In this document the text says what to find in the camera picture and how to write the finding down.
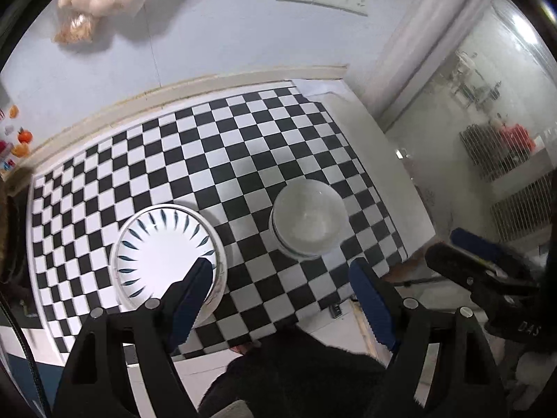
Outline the white gloved right hand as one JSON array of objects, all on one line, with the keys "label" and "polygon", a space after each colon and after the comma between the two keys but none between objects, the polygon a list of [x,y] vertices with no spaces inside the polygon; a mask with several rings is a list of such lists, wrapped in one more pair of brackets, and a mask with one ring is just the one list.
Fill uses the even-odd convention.
[{"label": "white gloved right hand", "polygon": [[509,415],[556,416],[556,353],[528,352],[522,343],[506,341],[499,365]]}]

